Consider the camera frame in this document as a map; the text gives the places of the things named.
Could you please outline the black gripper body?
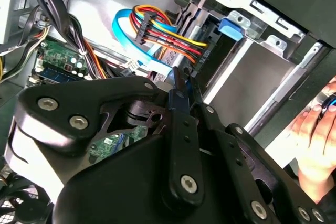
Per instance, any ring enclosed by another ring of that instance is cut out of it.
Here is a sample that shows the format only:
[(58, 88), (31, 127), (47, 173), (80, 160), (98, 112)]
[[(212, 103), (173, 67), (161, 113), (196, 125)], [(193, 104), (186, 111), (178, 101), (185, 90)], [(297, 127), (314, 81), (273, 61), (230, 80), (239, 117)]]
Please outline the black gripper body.
[(203, 203), (172, 210), (163, 201), (166, 145), (146, 138), (81, 171), (64, 186), (53, 223), (246, 223), (227, 169), (209, 151), (211, 136), (199, 138), (205, 185)]

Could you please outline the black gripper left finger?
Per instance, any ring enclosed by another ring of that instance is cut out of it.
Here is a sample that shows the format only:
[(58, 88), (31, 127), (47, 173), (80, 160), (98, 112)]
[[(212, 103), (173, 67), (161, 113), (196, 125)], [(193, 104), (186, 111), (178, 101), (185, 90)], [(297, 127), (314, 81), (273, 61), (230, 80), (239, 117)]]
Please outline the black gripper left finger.
[(93, 166), (88, 161), (93, 142), (144, 124), (153, 132), (146, 138), (161, 137), (166, 145), (164, 203), (197, 208), (205, 196), (197, 192), (197, 172), (185, 140), (196, 122), (186, 92), (188, 77), (174, 69), (172, 78), (167, 92), (139, 76), (28, 88), (17, 100), (5, 160), (56, 203), (66, 183)]

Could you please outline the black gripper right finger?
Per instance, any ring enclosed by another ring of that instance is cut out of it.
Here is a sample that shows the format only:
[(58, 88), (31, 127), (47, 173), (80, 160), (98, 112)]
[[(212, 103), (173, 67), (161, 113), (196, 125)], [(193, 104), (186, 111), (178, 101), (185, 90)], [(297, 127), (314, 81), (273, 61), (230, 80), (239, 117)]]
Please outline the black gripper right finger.
[(211, 189), (229, 223), (328, 223), (326, 213), (237, 124), (223, 126), (217, 112), (203, 103), (197, 81), (185, 82), (196, 122), (185, 140), (197, 192)]

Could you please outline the person's bare hand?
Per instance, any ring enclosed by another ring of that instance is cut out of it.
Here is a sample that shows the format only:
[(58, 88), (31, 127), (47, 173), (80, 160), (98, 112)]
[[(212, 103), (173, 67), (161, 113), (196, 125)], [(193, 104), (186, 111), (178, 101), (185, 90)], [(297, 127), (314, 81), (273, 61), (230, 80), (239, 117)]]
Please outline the person's bare hand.
[(319, 119), (321, 112), (320, 105), (302, 111), (290, 133), (296, 143), (299, 185), (316, 204), (335, 187), (335, 105)]

